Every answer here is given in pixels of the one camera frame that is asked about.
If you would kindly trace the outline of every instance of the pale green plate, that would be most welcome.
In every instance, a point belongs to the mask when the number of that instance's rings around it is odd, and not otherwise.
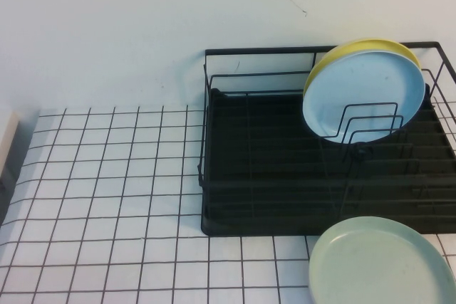
[[[309,266],[315,304],[456,303],[451,270],[419,233],[379,217],[332,226]]]

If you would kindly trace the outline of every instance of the countertop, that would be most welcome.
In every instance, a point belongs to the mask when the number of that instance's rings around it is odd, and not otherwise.
[[[317,236],[209,238],[202,108],[41,113],[0,228],[0,304],[310,304]],[[456,234],[426,235],[456,271]]]

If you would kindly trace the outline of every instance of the light blue plate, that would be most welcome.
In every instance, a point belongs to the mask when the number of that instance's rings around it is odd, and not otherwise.
[[[327,65],[306,91],[302,110],[310,129],[327,140],[370,142],[405,125],[424,94],[421,70],[411,60],[390,51],[361,51]],[[387,104],[349,106],[343,115],[347,105],[362,103]]]
[[[309,287],[315,304],[456,303],[455,279],[434,246],[379,217],[325,231],[312,251]]]

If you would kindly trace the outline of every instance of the white wall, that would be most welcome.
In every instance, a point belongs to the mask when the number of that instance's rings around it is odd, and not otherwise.
[[[195,103],[206,48],[441,41],[455,0],[0,0],[0,105]],[[25,117],[33,126],[33,115]]]

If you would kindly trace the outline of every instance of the black wire dish rack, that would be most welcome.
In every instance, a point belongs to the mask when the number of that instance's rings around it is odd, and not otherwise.
[[[356,106],[393,106],[390,135],[346,144],[317,137],[302,118],[302,87],[223,90],[217,80],[278,78],[309,74],[333,46],[206,50],[204,123],[199,169],[203,189],[202,230],[210,236],[322,234],[354,216],[381,216],[422,234],[456,233],[456,72],[437,42],[404,43],[438,59],[423,69],[426,95],[417,115],[403,126],[396,103],[348,105],[341,127]],[[217,73],[214,56],[306,56],[308,70]]]

